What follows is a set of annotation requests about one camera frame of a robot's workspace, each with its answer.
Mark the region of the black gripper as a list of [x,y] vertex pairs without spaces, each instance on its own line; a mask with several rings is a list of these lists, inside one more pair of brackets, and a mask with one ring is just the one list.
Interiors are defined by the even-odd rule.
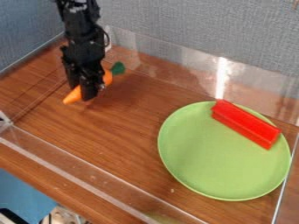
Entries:
[[93,31],[72,35],[66,31],[65,39],[66,45],[60,47],[60,51],[69,88],[80,86],[81,100],[86,102],[105,88],[101,60],[105,57],[108,34]]

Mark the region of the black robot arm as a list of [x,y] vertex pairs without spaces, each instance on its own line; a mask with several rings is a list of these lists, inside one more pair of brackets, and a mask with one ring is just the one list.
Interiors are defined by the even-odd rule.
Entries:
[[80,87],[81,100],[85,102],[97,96],[105,86],[101,60],[109,37],[97,24],[100,8],[96,0],[54,0],[54,3],[68,42],[60,47],[61,63],[69,88]]

